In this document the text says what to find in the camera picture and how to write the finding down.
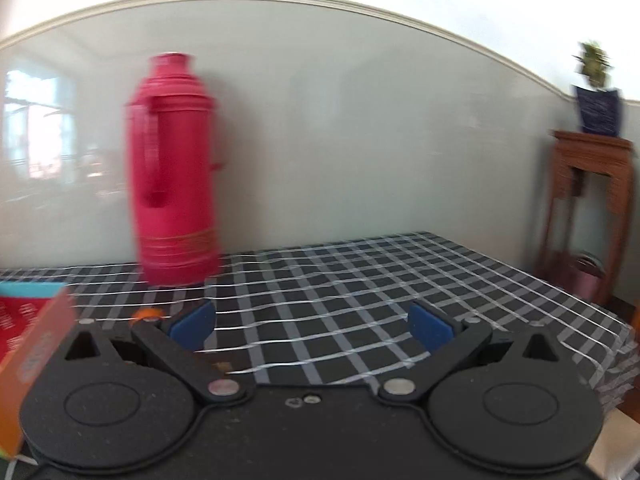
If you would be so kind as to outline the carved wooden plant stand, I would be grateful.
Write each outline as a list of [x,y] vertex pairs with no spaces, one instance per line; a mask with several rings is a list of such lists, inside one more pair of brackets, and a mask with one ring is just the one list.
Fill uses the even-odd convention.
[[550,195],[535,274],[566,282],[580,250],[602,258],[592,301],[611,298],[634,212],[634,144],[600,134],[554,130]]

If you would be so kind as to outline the pink bag under stand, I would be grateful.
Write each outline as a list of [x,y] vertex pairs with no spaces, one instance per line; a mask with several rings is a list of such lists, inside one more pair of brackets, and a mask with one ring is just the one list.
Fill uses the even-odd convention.
[[604,279],[601,261],[594,255],[554,255],[549,270],[549,282],[582,300],[592,301],[597,297]]

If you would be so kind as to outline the red cardboard box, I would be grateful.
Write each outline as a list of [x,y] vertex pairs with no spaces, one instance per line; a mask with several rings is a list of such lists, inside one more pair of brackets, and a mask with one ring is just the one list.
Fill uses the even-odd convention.
[[22,402],[75,323],[76,311],[66,284],[1,283],[2,460],[12,460],[20,452]]

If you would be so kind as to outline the red thermos flask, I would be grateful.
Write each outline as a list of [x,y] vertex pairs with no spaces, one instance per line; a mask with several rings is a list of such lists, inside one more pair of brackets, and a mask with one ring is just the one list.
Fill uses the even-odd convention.
[[184,53],[154,56],[126,106],[128,188],[149,284],[201,283],[220,268],[212,173],[216,102]]

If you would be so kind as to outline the orange tangerine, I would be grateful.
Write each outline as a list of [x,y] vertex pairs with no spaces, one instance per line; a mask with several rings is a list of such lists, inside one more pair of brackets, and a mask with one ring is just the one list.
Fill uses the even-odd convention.
[[130,323],[134,324],[140,321],[157,323],[164,318],[164,311],[157,308],[141,308],[136,311]]

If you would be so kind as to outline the green plant blue pot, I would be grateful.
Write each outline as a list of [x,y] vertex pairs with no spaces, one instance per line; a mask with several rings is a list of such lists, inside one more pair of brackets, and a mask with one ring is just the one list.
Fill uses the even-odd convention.
[[586,88],[575,88],[582,131],[617,138],[620,135],[622,104],[620,92],[608,85],[612,68],[608,56],[596,42],[582,42],[576,58],[578,73],[587,84]]

